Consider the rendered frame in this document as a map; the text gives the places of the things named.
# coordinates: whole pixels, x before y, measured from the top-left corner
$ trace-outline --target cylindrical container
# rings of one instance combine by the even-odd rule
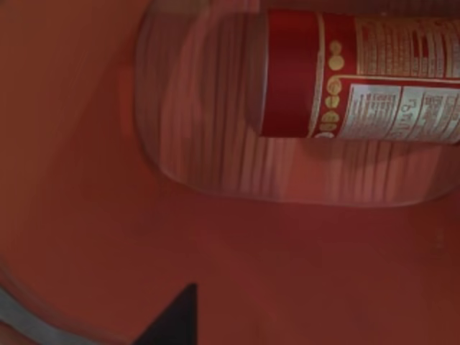
[[[460,20],[270,10],[247,58],[261,136],[460,141]]]

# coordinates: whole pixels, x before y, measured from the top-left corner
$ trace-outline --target gray strip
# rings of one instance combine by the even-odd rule
[[[1,288],[0,321],[40,345],[96,345],[93,341],[48,325]]]

